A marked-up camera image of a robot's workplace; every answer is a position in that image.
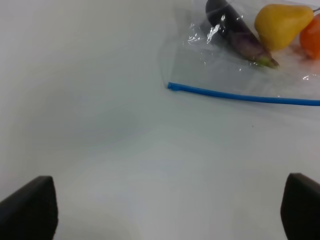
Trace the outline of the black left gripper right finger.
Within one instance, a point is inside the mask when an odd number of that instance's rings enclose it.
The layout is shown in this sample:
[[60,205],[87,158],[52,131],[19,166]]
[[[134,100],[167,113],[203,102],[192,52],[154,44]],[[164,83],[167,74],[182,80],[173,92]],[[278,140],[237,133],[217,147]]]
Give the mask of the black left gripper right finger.
[[288,240],[320,238],[320,184],[302,173],[288,175],[280,216]]

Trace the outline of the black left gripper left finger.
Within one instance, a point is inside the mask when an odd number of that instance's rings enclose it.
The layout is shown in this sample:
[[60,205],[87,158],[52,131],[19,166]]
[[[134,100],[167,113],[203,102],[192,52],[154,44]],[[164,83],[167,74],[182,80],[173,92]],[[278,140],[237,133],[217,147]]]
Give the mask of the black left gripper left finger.
[[52,176],[38,176],[0,202],[2,240],[52,240],[59,210]]

